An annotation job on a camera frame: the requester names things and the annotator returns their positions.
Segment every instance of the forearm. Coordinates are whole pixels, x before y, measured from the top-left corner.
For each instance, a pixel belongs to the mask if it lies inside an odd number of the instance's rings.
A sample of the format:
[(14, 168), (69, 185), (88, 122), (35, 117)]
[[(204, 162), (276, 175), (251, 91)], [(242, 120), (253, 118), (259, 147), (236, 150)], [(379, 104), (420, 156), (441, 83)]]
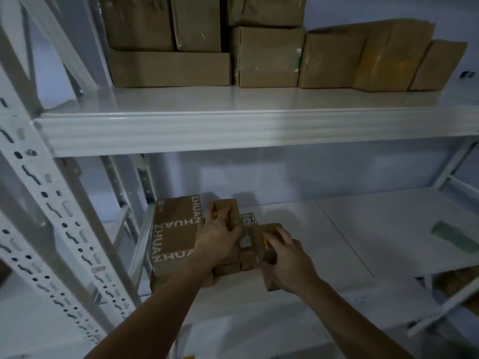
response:
[(298, 295), (319, 317), (347, 358), (413, 358), (321, 279), (308, 284)]
[(86, 359), (165, 358), (207, 272), (192, 257)]

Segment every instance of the small cardboard box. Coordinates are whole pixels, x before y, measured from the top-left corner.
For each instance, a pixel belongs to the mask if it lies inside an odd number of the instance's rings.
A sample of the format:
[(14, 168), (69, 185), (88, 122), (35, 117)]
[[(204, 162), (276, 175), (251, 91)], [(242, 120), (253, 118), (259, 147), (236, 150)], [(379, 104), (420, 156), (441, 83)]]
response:
[(233, 79), (242, 88), (296, 87), (303, 29), (233, 30)]
[(228, 0), (230, 26), (303, 25), (306, 0)]
[(435, 24), (425, 20), (394, 18), (314, 31), (366, 38), (353, 88), (366, 92), (405, 92), (434, 29)]
[(196, 231), (202, 218), (199, 195), (156, 203), (150, 257), (157, 277), (169, 277), (186, 263), (195, 248)]
[(219, 0), (171, 0), (180, 52), (221, 52)]
[(108, 54), (115, 87), (229, 86), (228, 53), (117, 52)]
[[(156, 277), (153, 272), (151, 273), (151, 278), (150, 278), (150, 289), (151, 293), (155, 293), (158, 288), (166, 282), (166, 280), (170, 278), (170, 276), (161, 276), (161, 277)], [(215, 284), (215, 277), (213, 276), (213, 273), (209, 273), (203, 283), (201, 284), (202, 288), (206, 287), (211, 287)]]
[[(276, 231), (276, 228), (283, 228), (280, 223), (270, 223), (270, 224), (263, 224), (257, 225), (254, 227), (254, 236), (253, 236), (253, 244), (256, 251), (256, 255), (258, 259), (263, 260), (270, 265), (275, 265), (277, 263), (277, 255), (276, 251), (273, 247), (268, 243), (266, 239), (263, 238), (263, 233), (270, 233), (275, 235), (281, 242), (283, 238), (279, 235)], [(278, 286), (271, 280), (271, 278), (266, 277), (263, 274), (264, 284), (266, 285), (266, 289), (268, 291), (276, 291), (279, 289)]]
[(306, 35), (298, 87), (350, 88), (364, 41), (360, 35)]
[(213, 268), (213, 273), (215, 276), (226, 276), (238, 273), (241, 269), (240, 263), (233, 263), (231, 265), (216, 266)]
[[(240, 223), (240, 210), (236, 199), (213, 200), (209, 204), (213, 205), (213, 218), (216, 218), (220, 211), (230, 209), (226, 218), (226, 227), (229, 231), (233, 230)], [(240, 261), (240, 243), (236, 242), (228, 257), (223, 259), (219, 266), (231, 265)]]
[(168, 0), (99, 0), (110, 48), (172, 51)]
[(409, 90), (443, 90), (467, 47), (467, 42), (431, 41)]

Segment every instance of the finger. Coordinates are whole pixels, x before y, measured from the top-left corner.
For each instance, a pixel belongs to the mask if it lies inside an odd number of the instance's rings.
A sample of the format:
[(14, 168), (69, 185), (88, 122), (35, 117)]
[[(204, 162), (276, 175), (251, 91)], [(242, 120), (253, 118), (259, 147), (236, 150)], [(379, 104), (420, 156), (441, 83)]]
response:
[(226, 209), (222, 209), (219, 211), (218, 216), (216, 217), (216, 220), (219, 220), (220, 222), (226, 222), (226, 217), (228, 217), (228, 213), (230, 212), (231, 207)]
[(263, 232), (263, 237), (271, 244), (271, 246), (278, 251), (283, 248), (283, 243), (281, 243), (278, 238), (276, 238), (271, 233)]
[(207, 216), (205, 217), (206, 223), (210, 223), (213, 221), (213, 203), (210, 201), (207, 204)]
[(283, 237), (284, 244), (286, 245), (294, 244), (293, 239), (291, 238), (291, 235), (289, 234), (287, 230), (277, 227), (276, 231)]
[(297, 239), (293, 239), (293, 242), (295, 242), (296, 247), (301, 249), (301, 251), (304, 253), (304, 248), (303, 248), (303, 245), (301, 244), (301, 242), (298, 241)]

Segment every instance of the metal shelf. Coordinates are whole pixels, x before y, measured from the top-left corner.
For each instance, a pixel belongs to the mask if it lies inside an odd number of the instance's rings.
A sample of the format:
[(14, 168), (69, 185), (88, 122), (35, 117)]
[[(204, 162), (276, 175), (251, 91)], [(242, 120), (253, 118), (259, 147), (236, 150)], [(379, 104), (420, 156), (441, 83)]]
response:
[(465, 136), (479, 134), (472, 87), (104, 88), (46, 111), (34, 124), (57, 157)]

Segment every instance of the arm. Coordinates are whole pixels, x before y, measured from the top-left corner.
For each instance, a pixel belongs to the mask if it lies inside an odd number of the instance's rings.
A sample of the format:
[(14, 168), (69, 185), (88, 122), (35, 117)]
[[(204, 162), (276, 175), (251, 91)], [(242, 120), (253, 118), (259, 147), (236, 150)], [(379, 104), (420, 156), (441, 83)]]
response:
[(413, 359), (406, 350), (357, 312), (321, 280), (301, 243), (278, 229), (284, 243), (264, 234), (278, 255), (274, 266), (261, 262), (263, 271), (288, 292), (298, 295), (318, 316), (344, 356), (349, 359)]
[(156, 293), (101, 341), (85, 359), (162, 359), (180, 331), (183, 320), (200, 290), (201, 283), (241, 235), (241, 227), (229, 232), (220, 211), (216, 219), (208, 209), (200, 224), (195, 250), (188, 263), (166, 281)]

